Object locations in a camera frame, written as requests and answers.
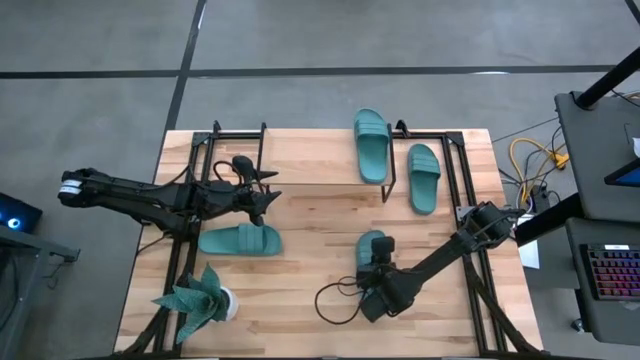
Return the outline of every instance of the gray floor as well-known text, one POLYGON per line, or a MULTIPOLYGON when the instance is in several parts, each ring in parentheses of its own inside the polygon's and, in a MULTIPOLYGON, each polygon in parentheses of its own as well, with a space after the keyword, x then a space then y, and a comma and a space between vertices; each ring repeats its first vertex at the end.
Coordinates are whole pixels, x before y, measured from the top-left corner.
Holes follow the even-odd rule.
MULTIPOLYGON (((177 69, 195 0, 5 0, 0 72, 177 69)), ((623 0, 209 0, 192 68, 614 64, 638 45, 623 0)), ((177 129, 351 126, 361 107, 410 127, 482 127, 498 139, 555 116, 553 96, 600 73, 191 79, 177 129)), ((0 80, 0 191, 45 211, 39 232, 82 248, 54 291, 43 287, 24 359, 108 354, 140 227, 56 199, 63 170, 92 166, 152 179, 175 79, 0 80)), ((640 89, 634 76, 619 90, 640 89)), ((546 144, 557 121, 527 131, 546 144)), ((509 137, 494 144, 514 174, 509 137)), ((532 149, 518 147, 523 162, 532 149)), ((537 169, 542 159, 532 164, 537 169)), ((575 191, 570 167, 550 175, 575 191)), ((505 185, 508 199, 516 189, 505 185)), ((545 348, 637 358, 637 347, 574 333, 573 294, 531 283, 545 348)))

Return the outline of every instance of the artificial plant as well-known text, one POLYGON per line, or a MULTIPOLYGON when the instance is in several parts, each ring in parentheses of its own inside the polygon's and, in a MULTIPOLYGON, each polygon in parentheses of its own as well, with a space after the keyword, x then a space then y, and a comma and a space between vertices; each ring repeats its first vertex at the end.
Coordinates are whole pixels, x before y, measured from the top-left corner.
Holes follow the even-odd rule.
POLYGON ((200 281, 191 274, 187 275, 187 280, 189 287, 174 285, 173 294, 153 300, 158 305, 187 314, 187 321, 178 331, 178 343, 206 325, 209 320, 226 320, 229 309, 229 298, 220 289, 220 279, 208 263, 200 281))

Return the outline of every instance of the slide sandal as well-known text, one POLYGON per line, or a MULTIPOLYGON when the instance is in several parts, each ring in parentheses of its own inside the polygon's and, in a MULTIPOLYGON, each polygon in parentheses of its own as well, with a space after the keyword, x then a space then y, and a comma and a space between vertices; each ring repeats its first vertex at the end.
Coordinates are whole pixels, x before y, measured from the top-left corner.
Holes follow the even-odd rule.
POLYGON ((433 151, 423 144, 409 149, 409 199, 413 211, 429 215, 436 209, 440 164, 433 151))
POLYGON ((282 252, 282 239, 271 226, 240 224, 200 234, 198 247, 215 255, 273 256, 282 252))
POLYGON ((387 123, 375 111, 362 109, 354 125, 360 176, 367 184, 381 184, 387 178, 387 123))
POLYGON ((373 239, 385 236, 387 235, 379 230, 371 230, 360 236, 356 244, 356 267, 371 263, 371 255, 373 255, 371 242, 373 239))

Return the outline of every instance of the white pot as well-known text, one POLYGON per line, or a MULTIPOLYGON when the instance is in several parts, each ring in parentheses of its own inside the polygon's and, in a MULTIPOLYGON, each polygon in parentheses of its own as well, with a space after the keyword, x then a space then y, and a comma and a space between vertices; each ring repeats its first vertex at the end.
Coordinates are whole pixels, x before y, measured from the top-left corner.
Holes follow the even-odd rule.
POLYGON ((225 321, 229 321, 233 319, 233 317, 236 316, 236 313, 238 312, 238 298, 236 297, 236 294, 234 294, 228 288, 224 286, 220 286, 220 289, 224 291, 225 294, 227 294, 227 297, 229 298, 229 309, 227 309, 227 318, 225 320, 225 321))

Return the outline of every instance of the rgb keyboard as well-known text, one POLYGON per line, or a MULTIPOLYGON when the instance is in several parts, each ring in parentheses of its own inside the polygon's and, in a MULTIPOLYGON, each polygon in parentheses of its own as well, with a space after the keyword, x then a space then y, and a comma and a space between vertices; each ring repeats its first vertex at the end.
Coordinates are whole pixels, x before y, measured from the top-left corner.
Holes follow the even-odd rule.
POLYGON ((596 299, 640 301, 640 248, 592 244, 582 250, 596 299))

